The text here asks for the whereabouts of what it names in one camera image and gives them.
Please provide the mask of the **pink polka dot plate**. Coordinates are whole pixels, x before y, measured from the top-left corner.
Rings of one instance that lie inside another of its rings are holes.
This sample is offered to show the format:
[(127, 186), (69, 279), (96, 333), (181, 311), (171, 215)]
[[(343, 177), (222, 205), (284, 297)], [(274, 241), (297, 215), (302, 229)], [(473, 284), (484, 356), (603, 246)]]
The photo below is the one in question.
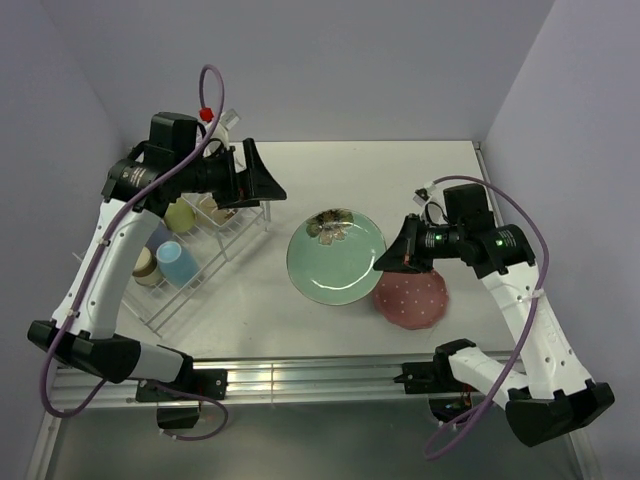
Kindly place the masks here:
[(424, 274), (385, 272), (372, 292), (373, 305), (389, 323), (406, 330), (428, 329), (446, 315), (449, 293), (435, 270)]

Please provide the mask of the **white floral bowl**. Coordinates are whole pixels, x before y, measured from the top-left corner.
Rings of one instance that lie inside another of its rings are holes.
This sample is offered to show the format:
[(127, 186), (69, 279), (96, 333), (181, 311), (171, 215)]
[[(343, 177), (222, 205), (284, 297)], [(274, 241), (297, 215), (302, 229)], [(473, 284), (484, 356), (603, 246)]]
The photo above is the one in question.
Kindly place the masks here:
[(219, 207), (210, 196), (202, 196), (196, 203), (196, 219), (208, 228), (223, 228), (237, 213), (237, 209)]

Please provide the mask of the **teal floral plate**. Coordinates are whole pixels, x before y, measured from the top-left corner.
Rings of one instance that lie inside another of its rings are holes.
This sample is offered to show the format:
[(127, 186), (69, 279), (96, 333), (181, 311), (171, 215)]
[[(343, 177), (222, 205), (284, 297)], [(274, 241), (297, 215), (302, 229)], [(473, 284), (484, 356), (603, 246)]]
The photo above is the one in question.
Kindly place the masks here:
[(289, 280), (303, 296), (328, 306), (344, 306), (369, 295), (382, 273), (374, 264), (387, 249), (380, 228), (347, 208), (318, 212), (289, 240)]

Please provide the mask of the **yellow green mug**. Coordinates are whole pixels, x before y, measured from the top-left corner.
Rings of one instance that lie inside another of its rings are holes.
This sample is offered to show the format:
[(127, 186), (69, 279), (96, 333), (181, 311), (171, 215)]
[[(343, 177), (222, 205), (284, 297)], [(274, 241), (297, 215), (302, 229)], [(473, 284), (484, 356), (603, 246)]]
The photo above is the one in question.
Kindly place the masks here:
[(169, 230), (182, 234), (195, 226), (196, 215), (191, 205), (184, 199), (179, 198), (168, 206), (163, 221)]

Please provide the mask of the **lavender plastic cup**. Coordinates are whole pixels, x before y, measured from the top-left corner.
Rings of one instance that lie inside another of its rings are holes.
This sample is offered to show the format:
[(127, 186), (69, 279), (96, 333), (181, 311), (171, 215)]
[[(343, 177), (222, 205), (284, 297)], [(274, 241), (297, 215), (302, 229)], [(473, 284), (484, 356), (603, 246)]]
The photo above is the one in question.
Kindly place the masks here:
[(160, 224), (149, 237), (146, 246), (155, 252), (160, 245), (171, 239), (172, 233), (163, 224)]

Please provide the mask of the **light blue mug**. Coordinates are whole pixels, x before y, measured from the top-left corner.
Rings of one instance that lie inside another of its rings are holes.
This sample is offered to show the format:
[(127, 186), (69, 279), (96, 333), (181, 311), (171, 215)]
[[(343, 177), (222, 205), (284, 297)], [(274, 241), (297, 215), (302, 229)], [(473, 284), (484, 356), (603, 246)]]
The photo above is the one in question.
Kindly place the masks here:
[(166, 280), (176, 288), (189, 285), (200, 268), (192, 254), (176, 241), (166, 241), (156, 250), (156, 261)]

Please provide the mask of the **stainless steel cup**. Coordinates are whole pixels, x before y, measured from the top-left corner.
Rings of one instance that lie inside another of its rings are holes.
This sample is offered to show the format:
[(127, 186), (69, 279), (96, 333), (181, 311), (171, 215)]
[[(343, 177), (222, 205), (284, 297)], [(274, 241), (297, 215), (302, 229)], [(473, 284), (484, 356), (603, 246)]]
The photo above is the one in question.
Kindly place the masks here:
[(142, 286), (155, 286), (162, 282), (163, 275), (152, 252), (143, 247), (132, 272), (134, 281)]

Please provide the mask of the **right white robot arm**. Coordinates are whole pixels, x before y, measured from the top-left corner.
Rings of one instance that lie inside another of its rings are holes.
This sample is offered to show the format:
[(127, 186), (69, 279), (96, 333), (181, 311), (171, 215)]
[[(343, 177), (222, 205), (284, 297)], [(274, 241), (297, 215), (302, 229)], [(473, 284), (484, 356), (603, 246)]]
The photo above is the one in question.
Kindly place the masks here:
[(487, 193), (511, 206), (517, 203), (489, 182), (451, 175), (444, 189), (442, 224), (427, 213), (409, 214), (391, 246), (375, 262), (380, 272), (426, 274), (438, 259), (459, 259), (472, 268), (493, 297), (515, 341), (505, 363), (485, 354), (474, 342), (458, 339), (436, 348), (429, 362), (403, 365), (396, 382), (408, 394), (460, 392), (483, 395), (483, 401), (446, 421), (462, 426), (456, 446), (493, 405), (502, 408), (517, 439), (528, 447), (591, 424), (611, 407), (614, 393), (597, 382), (567, 340), (543, 285), (549, 249), (537, 238), (535, 256), (522, 229), (497, 225)]

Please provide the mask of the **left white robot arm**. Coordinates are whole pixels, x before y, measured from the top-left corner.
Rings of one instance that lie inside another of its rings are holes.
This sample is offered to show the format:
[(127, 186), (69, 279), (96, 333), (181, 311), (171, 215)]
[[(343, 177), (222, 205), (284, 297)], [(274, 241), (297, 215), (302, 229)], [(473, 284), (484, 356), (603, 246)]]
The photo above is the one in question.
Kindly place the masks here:
[(115, 163), (102, 189), (92, 242), (66, 296), (51, 318), (35, 321), (28, 339), (58, 360), (111, 383), (159, 381), (172, 399), (195, 386), (192, 359), (178, 351), (116, 334), (117, 316), (135, 263), (168, 206), (186, 193), (208, 193), (222, 208), (284, 200), (285, 190), (264, 165), (256, 143), (242, 142), (244, 169), (234, 150), (191, 116), (153, 116), (149, 138)]

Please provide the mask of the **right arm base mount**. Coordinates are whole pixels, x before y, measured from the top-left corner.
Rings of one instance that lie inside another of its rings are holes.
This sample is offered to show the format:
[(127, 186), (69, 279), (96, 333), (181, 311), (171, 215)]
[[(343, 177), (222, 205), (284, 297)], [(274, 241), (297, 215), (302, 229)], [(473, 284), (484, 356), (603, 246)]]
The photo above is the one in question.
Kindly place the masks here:
[(430, 361), (403, 363), (393, 382), (401, 384), (406, 395), (450, 394), (447, 398), (430, 399), (430, 412), (439, 425), (463, 415), (455, 422), (455, 427), (462, 427), (474, 409), (472, 396), (476, 389), (453, 377), (450, 356), (450, 349), (438, 347)]

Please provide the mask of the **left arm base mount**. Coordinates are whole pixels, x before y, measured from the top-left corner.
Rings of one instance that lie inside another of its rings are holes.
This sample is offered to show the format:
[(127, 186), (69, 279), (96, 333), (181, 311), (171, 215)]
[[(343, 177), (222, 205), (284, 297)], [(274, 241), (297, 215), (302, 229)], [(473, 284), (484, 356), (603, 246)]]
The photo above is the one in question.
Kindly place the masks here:
[[(227, 385), (226, 369), (196, 369), (191, 377), (182, 383), (168, 384), (140, 380), (136, 389), (135, 402), (157, 404), (156, 424), (161, 435), (173, 441), (203, 441), (220, 434), (228, 424), (229, 411), (221, 403), (225, 399)], [(219, 409), (222, 415), (220, 424), (207, 434), (183, 434), (182, 430), (191, 430), (195, 427), (205, 404)]]

